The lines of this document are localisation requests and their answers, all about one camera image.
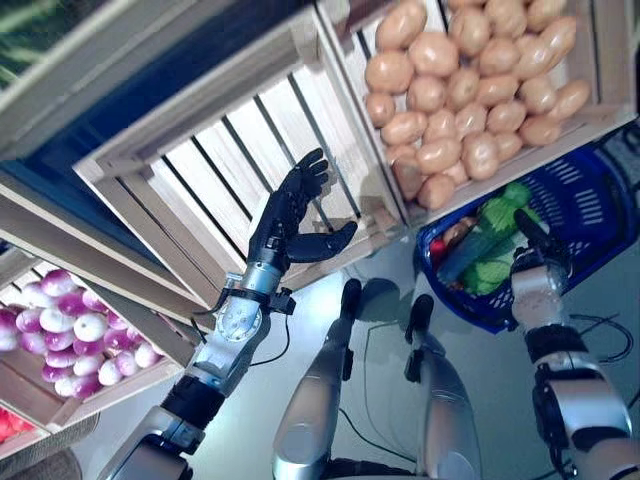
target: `potato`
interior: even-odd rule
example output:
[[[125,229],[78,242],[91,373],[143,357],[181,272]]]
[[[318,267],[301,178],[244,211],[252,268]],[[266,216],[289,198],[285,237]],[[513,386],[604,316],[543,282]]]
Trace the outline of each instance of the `potato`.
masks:
[[[419,0],[399,3],[376,29],[378,51],[408,48],[427,23],[427,9]]]
[[[591,86],[584,80],[573,80],[558,90],[557,97],[558,100],[547,118],[561,122],[575,115],[587,103],[591,97]]]
[[[425,143],[416,154],[416,160],[424,175],[446,170],[460,160],[462,145],[454,138],[441,138]]]
[[[487,109],[479,103],[470,103],[456,114],[458,138],[473,132],[482,132],[487,124]]]
[[[400,112],[380,131],[382,141],[387,145],[413,143],[427,128],[427,116],[422,112]]]
[[[492,38],[478,58],[480,74],[488,77],[509,73],[520,60],[520,51],[508,38]]]
[[[469,176],[467,175],[462,162],[456,162],[453,167],[447,168],[442,173],[451,177],[453,183],[456,184],[456,187],[459,187],[460,185],[465,184],[469,181]]]
[[[443,108],[429,116],[429,122],[422,137],[422,142],[430,143],[439,138],[457,137],[456,117],[451,111]]]
[[[416,198],[423,183],[422,173],[416,159],[411,155],[402,155],[393,162],[391,170],[396,177],[398,187],[400,187],[402,198],[407,202]]]
[[[464,7],[456,12],[449,27],[449,36],[460,51],[468,57],[475,57],[485,47],[491,37],[491,26],[482,10]]]
[[[498,161],[504,163],[511,160],[522,148],[522,139],[517,133],[496,134],[498,144]]]
[[[456,70],[447,85],[447,108],[457,112],[476,98],[480,75],[471,68]]]
[[[481,78],[476,102],[485,107],[494,107],[499,103],[509,102],[513,100],[519,86],[518,79],[513,75]]]
[[[492,177],[499,166],[498,143],[489,132],[471,133],[462,141],[462,163],[474,180]]]
[[[548,69],[555,67],[576,45],[578,21],[575,17],[559,17],[540,34],[551,50]]]
[[[444,106],[447,89],[442,80],[431,75],[415,77],[407,92],[407,108],[433,113]]]
[[[540,115],[550,111],[556,104],[556,89],[546,75],[525,80],[518,96],[527,107],[527,112]]]
[[[516,132],[526,116],[527,109],[522,102],[500,103],[487,116],[487,130],[494,134]]]
[[[541,75],[550,69],[553,54],[547,42],[537,35],[524,35],[516,40],[520,60],[513,67],[513,74],[520,80]]]
[[[527,10],[527,28],[532,32],[541,32],[566,6],[567,0],[535,0]]]
[[[376,128],[384,127],[396,114],[396,104],[391,95],[374,92],[365,101],[371,123]]]
[[[409,47],[409,58],[420,75],[448,77],[458,69],[458,47],[442,32],[422,32]]]
[[[451,200],[455,189],[456,184],[451,177],[436,173],[427,178],[422,185],[418,192],[418,203],[429,210],[442,208]]]
[[[385,156],[387,157],[387,162],[392,164],[398,158],[403,156],[415,157],[417,151],[418,149],[413,145],[395,145],[387,148]]]
[[[413,65],[403,52],[391,50],[379,53],[367,63],[364,78],[372,92],[398,95],[409,88]]]
[[[525,145],[543,147],[558,140],[562,128],[558,122],[550,120],[546,115],[538,115],[527,118],[519,133]]]
[[[496,37],[518,38],[527,29],[527,12],[520,1],[489,0],[484,14]]]

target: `cable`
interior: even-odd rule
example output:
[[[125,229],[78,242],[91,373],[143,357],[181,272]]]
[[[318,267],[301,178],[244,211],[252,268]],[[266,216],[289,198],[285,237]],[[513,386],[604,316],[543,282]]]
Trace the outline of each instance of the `cable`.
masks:
[[[338,411],[344,415],[345,420],[347,421],[347,423],[349,423],[349,426],[351,427],[351,429],[354,431],[354,433],[360,437],[360,440],[362,440],[365,443],[368,443],[369,445],[371,445],[372,447],[375,447],[379,450],[382,450],[384,452],[390,453],[391,455],[395,455],[396,457],[402,458],[403,460],[406,460],[407,462],[411,462],[411,463],[415,463],[415,459],[408,457],[406,455],[403,455],[401,453],[398,452],[394,452],[393,450],[387,448],[387,447],[383,447],[382,445],[378,445],[377,443],[372,442],[371,440],[365,438],[364,435],[362,435],[358,429],[356,428],[356,426],[353,424],[353,422],[351,421],[351,418],[349,418],[349,415],[347,414],[347,412],[345,412],[342,408],[339,408]]]
[[[284,346],[284,350],[282,350],[282,352],[280,352],[275,357],[270,358],[269,360],[262,360],[261,362],[252,363],[251,365],[249,365],[250,367],[266,365],[267,363],[275,362],[276,360],[280,360],[282,357],[284,357],[284,354],[287,353],[287,350],[289,350],[289,345],[291,345],[291,333],[289,332],[289,315],[284,318],[284,330],[285,332],[287,332],[287,344]]]

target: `wooden crate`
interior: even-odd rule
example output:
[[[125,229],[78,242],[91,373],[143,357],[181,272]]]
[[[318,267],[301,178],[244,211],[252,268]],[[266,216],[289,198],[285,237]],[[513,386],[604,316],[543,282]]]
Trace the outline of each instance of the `wooden crate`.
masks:
[[[20,252],[13,252],[12,258],[18,262]],[[19,261],[23,264],[25,259],[33,260],[22,255],[23,258]],[[15,295],[15,290],[19,291],[26,283],[41,278],[47,271],[55,268],[57,267],[37,260],[37,263],[32,263],[28,269],[25,267],[26,270],[19,272],[20,274],[0,291],[0,300],[5,305],[16,302],[19,297]],[[55,433],[171,378],[182,371],[194,353],[194,346],[188,337],[180,336],[170,324],[146,307],[80,278],[75,277],[74,281],[86,289],[93,290],[111,311],[136,328],[147,341],[162,351],[165,358],[114,386],[104,387],[86,400],[78,400],[60,397],[52,384],[41,379],[44,366],[42,357],[21,349],[0,354],[0,405],[33,423],[40,429],[39,435],[43,435],[43,432]],[[37,441],[34,435],[29,438]],[[21,442],[27,442],[29,438],[25,436]]]
[[[635,117],[631,2],[573,0],[577,46],[554,72],[584,78],[592,103],[554,145],[523,152],[496,176],[457,190],[444,208],[406,205],[367,118],[365,55],[386,2],[319,2],[204,75],[75,167],[83,180],[201,303],[226,271],[245,268],[251,223],[291,165],[321,146],[334,185],[302,231],[357,220],[338,257],[295,265],[298,288],[368,255]],[[428,0],[429,28],[446,16]]]

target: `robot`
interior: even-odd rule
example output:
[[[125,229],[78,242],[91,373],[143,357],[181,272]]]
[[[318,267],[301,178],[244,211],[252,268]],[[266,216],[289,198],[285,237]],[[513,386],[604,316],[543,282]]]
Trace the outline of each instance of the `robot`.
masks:
[[[357,225],[327,234],[301,234],[308,203],[322,192],[328,164],[320,149],[307,154],[274,192],[251,237],[244,275],[228,275],[211,313],[215,330],[197,349],[190,366],[160,406],[149,411],[102,471],[100,480],[189,480],[183,454],[192,455],[243,375],[258,344],[267,336],[272,311],[291,314],[291,292],[277,292],[292,262],[317,262],[339,254]],[[627,408],[577,331],[566,324],[561,295],[570,275],[564,247],[522,211],[516,223],[529,246],[519,249],[512,267],[512,313],[524,331],[535,367],[533,404],[538,430],[556,468],[569,450],[585,480],[637,480],[640,444],[631,438]],[[275,479],[415,478],[479,480],[480,455],[473,412],[464,385],[445,351],[429,334],[433,299],[420,296],[405,338],[412,345],[405,377],[421,385],[414,472],[385,465],[331,458],[340,389],[351,372],[349,340],[361,292],[344,287],[340,317],[300,381],[274,441]]]

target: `wooden slat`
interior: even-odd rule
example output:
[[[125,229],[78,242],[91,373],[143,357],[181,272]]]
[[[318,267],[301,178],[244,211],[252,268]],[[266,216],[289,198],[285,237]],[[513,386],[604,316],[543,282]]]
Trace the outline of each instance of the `wooden slat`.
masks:
[[[0,218],[0,237],[44,260],[172,318],[188,321],[201,308],[6,198],[0,211],[11,212]]]

